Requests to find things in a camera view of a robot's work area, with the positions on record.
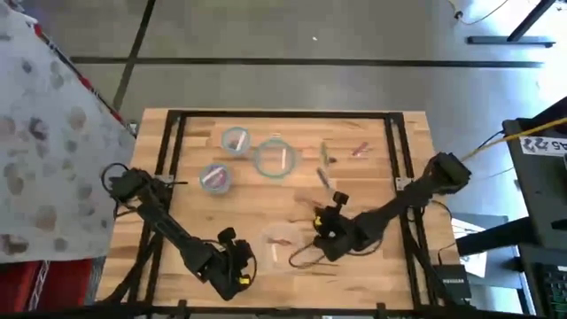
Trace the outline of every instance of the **concrete floor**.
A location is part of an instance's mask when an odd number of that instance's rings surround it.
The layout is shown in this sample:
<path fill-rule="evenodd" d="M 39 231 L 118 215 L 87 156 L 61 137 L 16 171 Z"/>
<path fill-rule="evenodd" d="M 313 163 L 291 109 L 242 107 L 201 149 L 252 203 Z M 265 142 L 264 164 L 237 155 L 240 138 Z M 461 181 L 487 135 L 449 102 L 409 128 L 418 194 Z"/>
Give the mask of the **concrete floor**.
<path fill-rule="evenodd" d="M 473 21 L 500 1 L 456 1 Z M 501 129 L 565 96 L 561 41 L 566 11 L 551 9 L 529 32 L 551 49 L 470 46 L 468 35 L 507 35 L 537 0 L 510 0 L 473 26 L 445 0 L 193 0 L 155 4 L 138 52 L 150 58 L 374 58 L 538 61 L 542 68 L 135 65 L 116 107 L 139 120 L 145 107 L 426 111 L 437 151 L 464 154 Z M 125 58 L 144 14 L 141 0 L 25 0 L 27 13 L 71 57 Z M 107 101 L 125 64 L 80 64 Z M 448 199 L 460 213 L 526 214 L 505 145 L 468 163 L 473 182 Z M 480 307 L 519 311 L 516 292 L 475 287 Z"/>

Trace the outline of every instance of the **wooden tabletop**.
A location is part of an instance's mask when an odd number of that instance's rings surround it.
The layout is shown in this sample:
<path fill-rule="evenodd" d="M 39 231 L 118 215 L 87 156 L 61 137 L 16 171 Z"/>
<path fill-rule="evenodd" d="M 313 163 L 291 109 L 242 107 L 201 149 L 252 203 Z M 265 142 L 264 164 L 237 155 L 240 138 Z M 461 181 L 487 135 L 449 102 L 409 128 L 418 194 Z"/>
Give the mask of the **wooden tabletop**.
<path fill-rule="evenodd" d="M 166 116 L 166 109 L 146 109 L 132 167 L 153 173 Z M 404 117 L 414 170 L 420 175 L 434 155 L 429 127 L 425 113 L 405 112 Z M 350 196 L 342 214 L 352 217 L 394 197 L 384 121 L 308 118 L 189 118 L 187 121 L 176 180 L 189 184 L 175 186 L 170 214 L 191 235 L 201 238 L 216 239 L 219 231 L 234 227 L 237 237 L 251 244 L 258 259 L 258 275 L 250 289 L 224 301 L 209 283 L 200 283 L 184 267 L 178 251 L 166 242 L 155 305 L 176 306 L 178 300 L 186 299 L 192 307 L 371 309 L 377 302 L 384 302 L 389 309 L 412 308 L 398 218 L 390 222 L 382 246 L 370 256 L 345 256 L 308 269 L 288 265 L 290 254 L 311 242 L 315 234 L 311 224 L 313 208 L 298 201 L 297 196 L 331 203 L 329 192 L 315 172 L 321 165 L 321 142 L 326 143 L 329 155 L 337 159 L 328 169 L 331 186 Z M 222 132 L 235 126 L 248 128 L 252 148 L 272 136 L 280 136 L 295 148 L 297 166 L 282 180 L 258 174 L 250 160 L 252 152 L 235 158 L 221 148 Z M 353 156 L 353 149 L 363 142 L 369 143 L 367 150 Z M 400 144 L 396 146 L 403 165 Z M 203 191 L 198 182 L 200 171 L 213 162 L 226 164 L 234 178 L 229 192 L 221 196 Z M 116 222 L 98 299 L 108 296 L 133 265 L 142 226 L 136 214 Z M 441 207 L 430 205 L 424 215 L 424 226 L 431 259 L 437 263 L 438 250 L 454 243 L 449 215 Z M 281 239 L 290 244 L 275 243 Z M 310 261 L 321 254 L 313 248 L 296 262 Z M 455 246 L 443 250 L 442 257 L 446 264 L 459 261 Z M 416 265 L 425 302 L 423 271 Z M 148 269 L 144 271 L 140 298 L 144 297 Z"/>

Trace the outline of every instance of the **yellow cable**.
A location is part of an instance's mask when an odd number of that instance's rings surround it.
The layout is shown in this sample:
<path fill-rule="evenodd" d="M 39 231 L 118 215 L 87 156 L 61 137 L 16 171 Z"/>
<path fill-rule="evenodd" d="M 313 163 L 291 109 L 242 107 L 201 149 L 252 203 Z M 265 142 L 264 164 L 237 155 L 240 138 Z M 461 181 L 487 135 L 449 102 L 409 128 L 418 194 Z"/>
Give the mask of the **yellow cable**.
<path fill-rule="evenodd" d="M 511 136 L 503 137 L 503 138 L 501 138 L 501 139 L 499 139 L 499 140 L 496 140 L 496 141 L 494 141 L 494 142 L 492 142 L 492 143 L 486 144 L 485 146 L 480 147 L 480 148 L 478 148 L 478 149 L 476 149 L 476 150 L 474 150 L 474 151 L 468 153 L 467 155 L 465 155 L 465 156 L 462 157 L 461 161 L 468 160 L 468 159 L 470 159 L 471 157 L 477 155 L 479 152 L 481 152 L 481 151 L 483 151 L 483 150 L 485 150 L 485 149 L 487 149 L 487 148 L 489 148 L 489 147 L 495 146 L 495 145 L 498 144 L 498 143 L 507 142 L 507 141 L 513 140 L 513 139 L 515 139 L 515 138 L 519 138 L 520 136 L 528 136 L 528 135 L 530 135 L 530 134 L 532 134 L 532 133 L 539 132 L 539 131 L 544 130 L 544 129 L 546 129 L 546 128 L 552 128 L 552 127 L 554 127 L 554 126 L 561 125 L 561 124 L 564 124 L 564 123 L 567 123 L 567 118 L 562 118 L 562 119 L 559 119 L 559 120 L 550 121 L 549 123 L 540 125 L 540 126 L 538 126 L 537 128 L 528 129 L 528 130 L 526 130 L 526 131 L 524 131 L 524 132 L 520 132 L 520 133 L 511 135 Z"/>

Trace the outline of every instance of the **table frame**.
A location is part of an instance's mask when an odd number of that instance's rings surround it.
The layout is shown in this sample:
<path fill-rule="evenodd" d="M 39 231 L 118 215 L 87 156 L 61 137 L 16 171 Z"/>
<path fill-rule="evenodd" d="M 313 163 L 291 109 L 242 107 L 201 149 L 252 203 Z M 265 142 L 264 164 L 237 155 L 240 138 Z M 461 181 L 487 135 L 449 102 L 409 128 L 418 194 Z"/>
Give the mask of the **table frame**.
<path fill-rule="evenodd" d="M 555 0 L 540 0 L 533 10 L 516 27 L 509 36 L 497 35 L 475 35 L 467 38 L 468 44 L 540 44 L 546 48 L 551 48 L 555 40 L 547 36 L 524 36 L 525 33 L 536 23 L 541 16 L 551 8 Z"/>
<path fill-rule="evenodd" d="M 166 125 L 159 147 L 158 161 L 156 163 L 155 175 L 170 175 L 175 179 L 177 172 L 177 164 L 181 155 L 181 148 L 183 144 L 183 132 L 188 125 L 187 119 L 190 117 L 246 117 L 246 118 L 336 118 L 336 119 L 376 119 L 384 121 L 386 141 L 388 144 L 388 152 L 392 167 L 392 182 L 398 177 L 414 178 L 414 169 L 411 161 L 408 135 L 405 129 L 405 122 L 403 113 L 346 113 L 346 112 L 263 112 L 263 111 L 183 111 L 183 110 L 170 110 L 167 113 Z M 173 153 L 171 156 L 171 163 L 167 174 L 164 173 L 164 166 L 167 156 L 167 149 L 169 147 L 171 133 L 174 125 L 177 124 L 175 133 L 175 140 L 173 146 Z M 399 130 L 400 146 L 405 167 L 404 176 L 400 172 L 400 163 L 396 157 L 396 145 L 394 140 L 393 125 L 396 125 Z M 173 196 L 173 190 L 169 194 L 169 202 L 167 203 L 167 211 Z M 425 283 L 428 295 L 429 305 L 437 306 L 438 297 L 444 300 L 449 300 L 450 297 L 447 289 L 440 281 L 434 276 L 434 269 L 431 265 L 430 256 L 428 254 L 427 238 L 423 226 L 423 217 L 419 214 L 421 207 L 410 207 L 413 210 L 416 226 L 417 241 L 413 238 L 411 229 L 409 227 L 408 212 L 400 215 L 401 234 L 404 246 L 404 254 L 408 268 L 408 281 L 411 291 L 412 302 L 414 309 L 422 307 L 419 287 L 417 282 L 416 265 L 414 259 L 423 267 L 425 274 Z M 138 246 L 138 254 L 136 256 L 136 263 L 138 263 L 144 255 L 144 251 L 148 249 L 148 244 L 151 236 L 151 226 L 145 222 L 140 237 L 140 245 Z M 163 237 L 160 234 L 157 236 L 158 244 L 151 257 L 150 273 L 148 275 L 148 284 L 146 287 L 146 294 L 144 298 L 144 306 L 148 307 L 153 302 L 153 297 L 156 292 L 159 263 L 163 249 Z M 140 305 L 138 300 L 138 292 L 140 290 L 140 282 L 142 273 L 132 281 L 129 287 L 128 304 L 135 307 L 136 304 Z M 286 313 L 291 314 L 311 314 L 311 315 L 377 315 L 377 311 L 382 314 L 385 311 L 385 304 L 379 303 L 377 300 L 377 309 L 318 309 L 318 308 L 251 308 L 251 307 L 187 307 L 187 300 L 179 300 L 178 307 L 151 307 L 153 313 L 161 314 L 179 314 L 182 317 L 187 317 L 192 313 L 209 313 L 209 314 L 274 314 Z M 412 314 L 411 310 L 388 310 L 388 314 L 402 315 Z"/>

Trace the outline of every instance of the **metal stand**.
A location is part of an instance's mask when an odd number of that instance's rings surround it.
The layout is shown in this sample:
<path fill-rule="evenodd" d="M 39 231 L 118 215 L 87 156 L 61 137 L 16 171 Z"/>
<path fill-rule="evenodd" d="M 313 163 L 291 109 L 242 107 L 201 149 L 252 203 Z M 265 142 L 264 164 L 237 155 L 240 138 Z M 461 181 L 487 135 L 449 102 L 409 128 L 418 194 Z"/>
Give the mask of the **metal stand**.
<path fill-rule="evenodd" d="M 494 248 L 517 245 L 520 243 L 535 243 L 532 221 L 524 217 L 513 222 L 484 230 L 476 234 L 457 238 L 456 243 L 461 256 L 482 253 Z"/>
<path fill-rule="evenodd" d="M 528 14 L 527 17 L 520 23 L 519 26 L 512 32 L 510 36 L 469 36 L 467 38 L 468 44 L 538 44 L 544 45 L 546 48 L 551 48 L 555 41 L 547 36 L 523 36 L 533 24 L 540 19 L 555 0 L 540 0 L 538 5 Z"/>

